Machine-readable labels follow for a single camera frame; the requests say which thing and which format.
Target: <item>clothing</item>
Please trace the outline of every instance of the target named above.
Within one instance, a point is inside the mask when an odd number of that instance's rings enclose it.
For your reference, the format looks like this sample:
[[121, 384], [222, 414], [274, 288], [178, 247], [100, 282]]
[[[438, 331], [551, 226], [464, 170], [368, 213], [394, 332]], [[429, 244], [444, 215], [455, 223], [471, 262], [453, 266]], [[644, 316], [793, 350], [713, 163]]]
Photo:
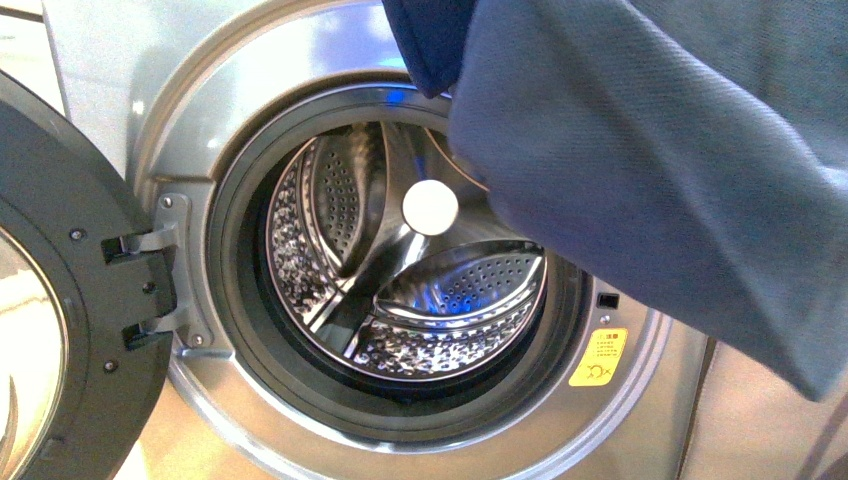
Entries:
[[848, 2], [384, 0], [496, 212], [811, 399], [848, 361]]

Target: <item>washing machine door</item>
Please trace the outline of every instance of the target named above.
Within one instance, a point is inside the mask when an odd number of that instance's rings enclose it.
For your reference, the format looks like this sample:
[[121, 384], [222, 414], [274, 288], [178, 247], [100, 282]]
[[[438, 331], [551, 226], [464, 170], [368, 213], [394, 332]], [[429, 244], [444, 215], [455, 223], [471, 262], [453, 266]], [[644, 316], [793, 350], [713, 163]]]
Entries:
[[108, 478], [165, 380], [167, 248], [142, 248], [157, 232], [127, 184], [4, 74], [0, 135], [0, 478]]

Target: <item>yellow warning label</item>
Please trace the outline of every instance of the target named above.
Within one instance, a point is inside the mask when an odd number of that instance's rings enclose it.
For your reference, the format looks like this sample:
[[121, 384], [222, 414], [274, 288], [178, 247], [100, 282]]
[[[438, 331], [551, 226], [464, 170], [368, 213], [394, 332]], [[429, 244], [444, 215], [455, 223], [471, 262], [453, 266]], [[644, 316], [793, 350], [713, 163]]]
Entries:
[[608, 384], [618, 367], [625, 343], [626, 328], [599, 328], [592, 332], [586, 352], [568, 384], [572, 387], [600, 387]]

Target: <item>front-loading washing machine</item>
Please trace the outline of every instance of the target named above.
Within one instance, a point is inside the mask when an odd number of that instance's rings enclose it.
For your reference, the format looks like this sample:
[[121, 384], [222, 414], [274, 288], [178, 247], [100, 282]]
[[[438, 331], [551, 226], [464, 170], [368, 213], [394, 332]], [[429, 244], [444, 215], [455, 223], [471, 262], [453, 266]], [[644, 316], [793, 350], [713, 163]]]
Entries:
[[5, 476], [139, 435], [155, 478], [678, 474], [706, 338], [499, 221], [379, 2], [45, 14], [67, 119], [0, 78], [0, 315], [43, 347]]

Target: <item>blue cloth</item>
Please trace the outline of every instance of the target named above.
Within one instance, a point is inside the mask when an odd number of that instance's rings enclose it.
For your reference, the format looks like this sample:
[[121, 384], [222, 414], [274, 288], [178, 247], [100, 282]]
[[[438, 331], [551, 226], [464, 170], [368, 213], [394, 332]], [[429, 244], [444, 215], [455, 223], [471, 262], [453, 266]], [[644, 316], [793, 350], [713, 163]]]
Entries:
[[835, 383], [848, 2], [384, 3], [416, 85], [458, 80], [448, 139], [507, 223], [808, 398]]

